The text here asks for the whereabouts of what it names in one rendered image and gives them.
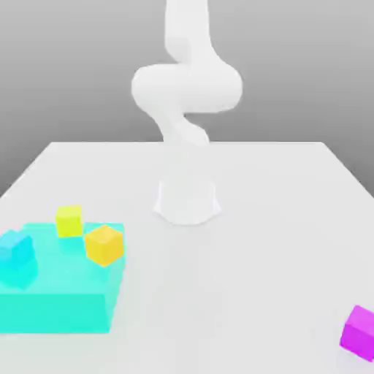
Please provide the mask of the small cyan cube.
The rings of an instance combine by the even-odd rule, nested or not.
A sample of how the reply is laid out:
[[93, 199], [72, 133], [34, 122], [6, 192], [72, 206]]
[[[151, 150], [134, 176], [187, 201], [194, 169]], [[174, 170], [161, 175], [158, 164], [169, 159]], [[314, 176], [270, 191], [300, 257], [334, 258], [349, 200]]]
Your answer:
[[26, 289], [34, 282], [37, 273], [31, 235], [12, 229], [0, 235], [0, 282], [9, 287]]

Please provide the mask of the large turquoise box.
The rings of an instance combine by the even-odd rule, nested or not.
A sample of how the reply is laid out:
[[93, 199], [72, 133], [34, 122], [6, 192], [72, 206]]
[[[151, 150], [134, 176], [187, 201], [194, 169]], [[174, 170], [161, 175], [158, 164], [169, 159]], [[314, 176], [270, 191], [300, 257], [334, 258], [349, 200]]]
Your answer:
[[20, 266], [0, 262], [0, 334], [109, 332], [126, 258], [102, 267], [82, 237], [60, 238], [55, 224], [23, 229], [34, 253]]

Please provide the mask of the small magenta cube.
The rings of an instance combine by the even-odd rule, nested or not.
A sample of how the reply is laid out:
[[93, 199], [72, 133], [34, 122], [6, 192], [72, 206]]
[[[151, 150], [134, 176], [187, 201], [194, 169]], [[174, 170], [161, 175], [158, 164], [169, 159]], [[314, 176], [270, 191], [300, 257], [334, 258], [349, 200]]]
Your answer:
[[340, 346], [372, 362], [374, 360], [374, 312], [355, 305], [345, 322]]

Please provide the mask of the small orange-yellow cube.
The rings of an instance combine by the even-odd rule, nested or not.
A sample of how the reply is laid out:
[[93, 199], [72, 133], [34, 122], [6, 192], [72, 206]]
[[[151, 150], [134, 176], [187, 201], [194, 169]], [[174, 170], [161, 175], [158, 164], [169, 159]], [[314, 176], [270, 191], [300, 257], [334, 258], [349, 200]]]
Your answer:
[[100, 265], [107, 267], [124, 256], [123, 233], [102, 225], [84, 236], [87, 257]]

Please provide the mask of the small yellow-green cube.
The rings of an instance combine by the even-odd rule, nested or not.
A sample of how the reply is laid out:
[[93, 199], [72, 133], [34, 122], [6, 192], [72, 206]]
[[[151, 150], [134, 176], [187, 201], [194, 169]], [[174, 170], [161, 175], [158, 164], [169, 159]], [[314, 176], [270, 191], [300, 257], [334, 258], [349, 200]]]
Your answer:
[[56, 213], [56, 228], [59, 237], [79, 237], [83, 233], [82, 207], [60, 206]]

